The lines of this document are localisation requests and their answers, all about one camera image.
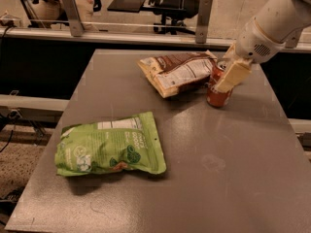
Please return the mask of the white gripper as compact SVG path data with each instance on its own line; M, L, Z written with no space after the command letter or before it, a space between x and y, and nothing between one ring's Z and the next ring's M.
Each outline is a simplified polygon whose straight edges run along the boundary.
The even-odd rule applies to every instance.
M224 54L222 61L225 63L225 72L217 81L215 89L223 93L231 91L251 74L252 60L255 63L266 62L284 46L284 43L274 42L267 37L257 21L252 18L244 26L235 44ZM236 54L244 58L236 59Z

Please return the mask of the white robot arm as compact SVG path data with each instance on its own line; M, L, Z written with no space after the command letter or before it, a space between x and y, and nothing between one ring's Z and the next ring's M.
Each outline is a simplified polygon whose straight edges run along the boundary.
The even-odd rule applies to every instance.
M268 0L223 56L225 72L215 89L232 90L251 74L253 63L268 61L286 43L296 41L297 33L310 25L310 0Z

